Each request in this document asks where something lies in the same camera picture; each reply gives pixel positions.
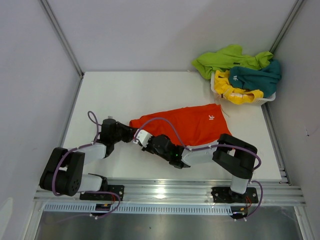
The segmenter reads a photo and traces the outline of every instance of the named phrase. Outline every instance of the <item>laundry basket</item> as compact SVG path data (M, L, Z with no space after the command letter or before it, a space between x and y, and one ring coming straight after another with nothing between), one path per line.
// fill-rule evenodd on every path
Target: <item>laundry basket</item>
M213 72L211 75L211 90L214 93L215 98L221 98L220 94L218 94L215 90L215 73ZM272 94L270 97L268 98L256 98L253 102L251 103L244 103L244 104L254 104L257 106L261 106L263 104L265 104L266 102L271 102L273 100L276 99L276 93Z

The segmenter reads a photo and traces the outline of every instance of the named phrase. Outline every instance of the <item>red shirt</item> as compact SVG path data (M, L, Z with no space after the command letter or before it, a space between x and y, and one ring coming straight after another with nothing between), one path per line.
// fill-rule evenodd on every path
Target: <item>red shirt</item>
M146 121L156 117L169 120L186 146L211 143L219 139L221 134L231 135L221 111L221 106L214 103L145 115L139 119L131 120L130 126L140 128ZM166 121L160 119L154 120L143 129L153 136L167 135L172 143L181 145L174 130Z

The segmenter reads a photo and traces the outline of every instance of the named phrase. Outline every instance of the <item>white tabletop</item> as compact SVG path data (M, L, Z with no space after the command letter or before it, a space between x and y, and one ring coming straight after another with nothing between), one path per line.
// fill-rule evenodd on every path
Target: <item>white tabletop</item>
M77 147L92 141L95 125L87 112L99 122L112 116L128 125L143 115L214 103L210 81L197 72L86 72L75 104L64 147ZM235 105L221 101L231 134L258 149L262 165L253 179L280 181L278 163L260 106ZM134 143L119 142L108 158L84 167L85 173L108 178L229 180L231 174L212 161L177 169L164 159L141 151Z

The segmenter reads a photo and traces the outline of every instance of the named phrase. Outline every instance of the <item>teal shirt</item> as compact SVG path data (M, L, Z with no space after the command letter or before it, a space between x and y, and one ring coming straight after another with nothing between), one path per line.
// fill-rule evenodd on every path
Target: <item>teal shirt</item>
M281 79L281 67L277 60L261 70L235 66L230 69L229 82L234 88L250 91L261 90L263 97L268 98L277 90L277 83Z

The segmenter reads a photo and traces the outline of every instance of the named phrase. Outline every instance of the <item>red wire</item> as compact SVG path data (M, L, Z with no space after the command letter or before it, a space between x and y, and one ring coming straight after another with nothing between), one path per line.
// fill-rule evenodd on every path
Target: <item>red wire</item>
M115 201L116 201L116 197L114 195L112 195L112 203L111 203L111 205L114 204Z
M248 213L248 199L245 197L245 210Z
M251 200L250 200L250 198L248 197L248 196L246 196L246 198L245 198L245 202L247 202L247 200L249 201L249 203L250 203L250 205L247 207L247 208L250 208L251 207L251 205L252 205L252 202L251 202Z

